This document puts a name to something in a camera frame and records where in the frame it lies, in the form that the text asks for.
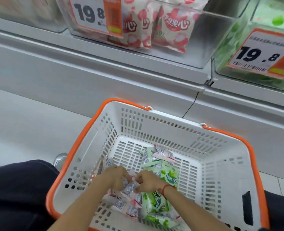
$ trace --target shopping basket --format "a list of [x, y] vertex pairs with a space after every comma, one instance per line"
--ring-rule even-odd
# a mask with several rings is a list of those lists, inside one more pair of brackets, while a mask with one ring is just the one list
[[[250, 144], [239, 136], [112, 98], [82, 130], [47, 194], [49, 213], [59, 218], [90, 183], [103, 155], [136, 172], [140, 150], [154, 144], [173, 152], [179, 169], [178, 190], [237, 231], [269, 228], [263, 185]], [[251, 198], [253, 224], [244, 218], [243, 195]], [[101, 202], [90, 230], [167, 230], [147, 220], [134, 221]]]

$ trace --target basket bottom grid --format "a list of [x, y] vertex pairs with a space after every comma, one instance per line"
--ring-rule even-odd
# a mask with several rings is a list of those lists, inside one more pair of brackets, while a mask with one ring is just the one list
[[[140, 151], [153, 145], [144, 141], [133, 139], [127, 136], [119, 136], [110, 150], [109, 157], [113, 158], [116, 165], [122, 165], [126, 169], [141, 171], [142, 156]], [[201, 163], [184, 155], [173, 152], [176, 163], [174, 166], [179, 169], [178, 190], [186, 197], [200, 204], [201, 202]], [[125, 217], [110, 209], [110, 205], [102, 202], [94, 216], [91, 227], [99, 230], [135, 230], [159, 229], [168, 231], [171, 229], [152, 224], [151, 222], [139, 219], [140, 223]], [[178, 227], [174, 230], [188, 230], [188, 228]]]

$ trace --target bracelet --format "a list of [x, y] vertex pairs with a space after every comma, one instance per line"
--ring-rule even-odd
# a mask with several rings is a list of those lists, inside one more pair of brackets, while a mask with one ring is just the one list
[[167, 184], [167, 185], [165, 185], [165, 186], [162, 188], [161, 195], [162, 195], [165, 199], [167, 199], [167, 198], [164, 196], [164, 189], [165, 189], [167, 186], [171, 186], [171, 187], [175, 188], [175, 186], [172, 186], [172, 185], [170, 185], [170, 184]]

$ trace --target transparent display container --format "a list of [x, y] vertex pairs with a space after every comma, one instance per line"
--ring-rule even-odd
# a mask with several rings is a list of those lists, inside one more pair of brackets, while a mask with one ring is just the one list
[[215, 70], [221, 75], [284, 90], [284, 77], [270, 77], [227, 66], [255, 28], [284, 34], [284, 0], [252, 1], [252, 4], [248, 6], [244, 15], [234, 24], [216, 51], [214, 56]]
[[197, 68], [205, 67], [250, 3], [250, 0], [208, 0], [200, 9], [193, 9], [178, 0], [134, 1], [136, 5], [131, 6], [130, 0], [122, 0], [123, 39], [82, 27], [70, 0], [57, 3], [72, 35]]
[[67, 28], [55, 0], [0, 0], [0, 18], [53, 32]]

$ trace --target orange price tag border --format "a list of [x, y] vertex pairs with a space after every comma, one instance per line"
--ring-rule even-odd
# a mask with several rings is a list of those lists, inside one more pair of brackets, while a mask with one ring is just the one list
[[[246, 38], [246, 40], [242, 43], [242, 45], [239, 47], [241, 48], [246, 42], [247, 40], [250, 38], [250, 36], [254, 33], [254, 32], [262, 32], [262, 33], [266, 33], [266, 34], [270, 34], [270, 35], [275, 35], [275, 36], [279, 36], [279, 37], [284, 37], [284, 34], [283, 33], [280, 33], [280, 32], [273, 32], [273, 31], [268, 31], [268, 30], [264, 30], [264, 29], [261, 29], [261, 28], [255, 28], [253, 29], [253, 31], [249, 34], [249, 36]], [[232, 68], [235, 68], [235, 69], [243, 69], [243, 70], [247, 70], [247, 71], [251, 71], [253, 73], [257, 73], [256, 70], [253, 70], [253, 69], [245, 69], [245, 68], [241, 68], [239, 66], [234, 66], [234, 65], [231, 65], [230, 62], [233, 60], [233, 58], [235, 57], [235, 55], [238, 53], [239, 50], [236, 51], [236, 53], [232, 56], [232, 58], [230, 59], [230, 61], [228, 62], [227, 66], [229, 67], [232, 67]], [[275, 68], [275, 66], [278, 66], [279, 65], [279, 62], [282, 61], [284, 59], [284, 56], [278, 61], [276, 62], [272, 67], [269, 68], [272, 69], [272, 68]], [[258, 74], [262, 74], [262, 75], [266, 75], [268, 77], [274, 77], [274, 78], [278, 78], [278, 79], [283, 79], [284, 78], [284, 75], [282, 74], [278, 74], [278, 73], [271, 73], [271, 72], [267, 72], [267, 73], [263, 73], [263, 72], [259, 72]]]
[[[76, 16], [75, 16], [75, 14], [74, 14], [74, 9], [72, 8], [71, 1], [70, 1], [70, 0], [68, 0], [68, 1], [69, 1], [69, 5], [70, 5], [70, 8], [71, 8], [71, 14], [74, 16], [75, 22], [76, 22], [76, 24], [77, 24], [78, 27], [85, 28], [85, 29], [89, 29], [89, 30], [92, 30], [92, 31], [95, 31], [95, 32], [98, 32], [98, 33], [102, 33], [102, 34], [107, 35], [107, 33], [104, 32], [104, 31], [96, 30], [96, 29], [94, 29], [94, 28], [86, 27], [86, 26], [83, 26], [83, 25], [78, 24], [77, 19], [76, 19]], [[111, 23], [112, 23], [112, 19], [111, 19], [111, 16], [110, 16], [110, 15], [108, 15], [108, 17], [107, 17], [107, 15], [105, 15], [105, 16], [106, 16], [107, 30], [108, 30], [108, 32], [109, 32], [109, 35], [115, 36], [115, 37], [118, 37], [118, 38], [123, 38], [122, 0], [115, 0], [115, 3], [110, 2], [110, 1], [107, 1], [107, 0], [103, 0], [103, 5], [104, 5], [104, 11], [105, 11], [105, 13], [108, 13], [109, 10], [111, 10], [111, 9], [118, 9], [118, 10], [119, 10], [119, 19], [120, 19], [121, 21], [119, 22], [120, 24], [119, 24], [118, 26], [113, 26], [113, 25], [111, 24]], [[121, 33], [117, 34], [117, 33], [113, 32], [113, 31], [110, 31], [110, 30], [108, 29], [109, 26], [116, 27], [116, 28], [120, 29], [120, 30], [121, 30]]]

